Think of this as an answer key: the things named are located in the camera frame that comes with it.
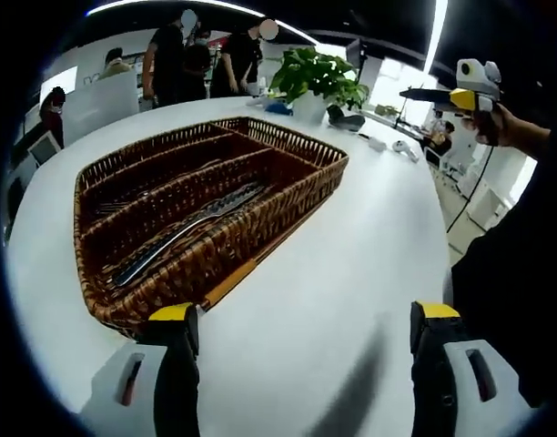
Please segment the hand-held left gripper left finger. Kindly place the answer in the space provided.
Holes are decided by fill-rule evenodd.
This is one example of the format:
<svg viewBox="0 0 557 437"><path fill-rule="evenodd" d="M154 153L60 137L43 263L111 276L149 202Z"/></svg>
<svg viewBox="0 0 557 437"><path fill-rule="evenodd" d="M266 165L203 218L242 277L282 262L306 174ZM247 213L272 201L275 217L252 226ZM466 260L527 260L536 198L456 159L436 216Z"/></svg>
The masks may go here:
<svg viewBox="0 0 557 437"><path fill-rule="evenodd" d="M159 309L91 382L95 436L199 436L197 306Z"/></svg>

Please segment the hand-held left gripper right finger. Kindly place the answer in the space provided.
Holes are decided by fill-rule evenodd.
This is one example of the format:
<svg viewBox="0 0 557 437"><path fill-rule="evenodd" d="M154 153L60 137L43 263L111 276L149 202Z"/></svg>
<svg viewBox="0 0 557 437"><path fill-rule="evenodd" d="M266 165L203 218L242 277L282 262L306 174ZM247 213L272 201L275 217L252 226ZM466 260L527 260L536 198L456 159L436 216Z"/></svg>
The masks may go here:
<svg viewBox="0 0 557 437"><path fill-rule="evenodd" d="M442 303L410 307L414 436L511 436L521 424L519 377Z"/></svg>

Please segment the person's right hand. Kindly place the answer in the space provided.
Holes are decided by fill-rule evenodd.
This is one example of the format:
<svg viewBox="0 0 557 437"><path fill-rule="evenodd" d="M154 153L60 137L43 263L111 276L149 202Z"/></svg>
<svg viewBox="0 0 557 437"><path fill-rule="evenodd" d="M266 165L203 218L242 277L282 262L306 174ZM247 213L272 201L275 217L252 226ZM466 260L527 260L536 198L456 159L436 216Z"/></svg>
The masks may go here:
<svg viewBox="0 0 557 437"><path fill-rule="evenodd" d="M479 144L490 147L510 147L511 139L508 122L511 112L501 104L496 104L491 112L477 111L461 119L462 126L474 132Z"/></svg>

